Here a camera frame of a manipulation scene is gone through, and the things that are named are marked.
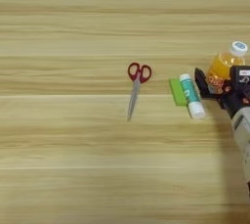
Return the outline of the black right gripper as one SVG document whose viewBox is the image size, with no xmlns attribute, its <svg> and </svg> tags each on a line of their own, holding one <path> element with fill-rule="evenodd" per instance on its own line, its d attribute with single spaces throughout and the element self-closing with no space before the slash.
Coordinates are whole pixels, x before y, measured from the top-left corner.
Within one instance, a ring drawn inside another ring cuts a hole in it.
<svg viewBox="0 0 250 224">
<path fill-rule="evenodd" d="M 198 67 L 194 71 L 194 80 L 202 99 L 218 99 L 216 94 L 212 94 L 209 91 L 206 76 Z M 233 118 L 234 115 L 242 108 L 250 107 L 250 86 L 240 88 L 239 90 L 227 86 L 224 93 L 219 98 L 219 105 L 223 110 L 227 111 L 230 118 Z"/>
</svg>

